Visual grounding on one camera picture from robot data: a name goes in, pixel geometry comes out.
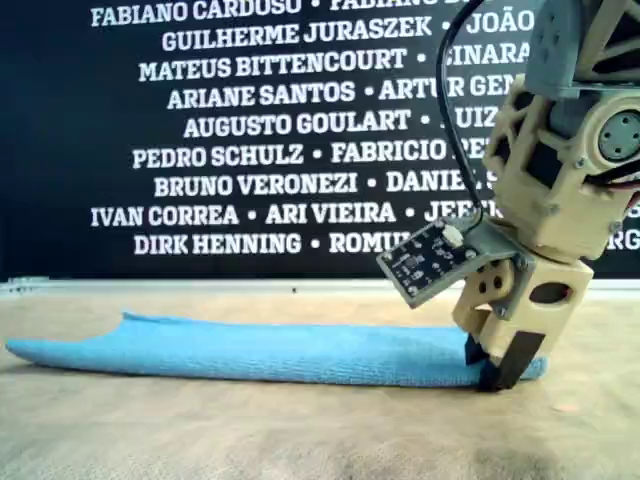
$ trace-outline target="beige mat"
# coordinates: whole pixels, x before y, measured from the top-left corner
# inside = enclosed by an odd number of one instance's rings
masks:
[[[640,303],[590,301],[551,370],[499,395],[116,377],[0,351],[0,479],[640,478]],[[450,299],[167,293],[0,299],[0,340],[105,333],[123,309],[234,322],[450,324]]]

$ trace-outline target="blue towel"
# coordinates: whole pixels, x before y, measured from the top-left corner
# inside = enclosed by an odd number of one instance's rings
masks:
[[[465,365],[457,327],[224,324],[125,313],[117,329],[80,342],[9,340],[38,365],[116,374],[229,380],[463,387],[481,364]],[[522,377],[539,378],[546,359]]]

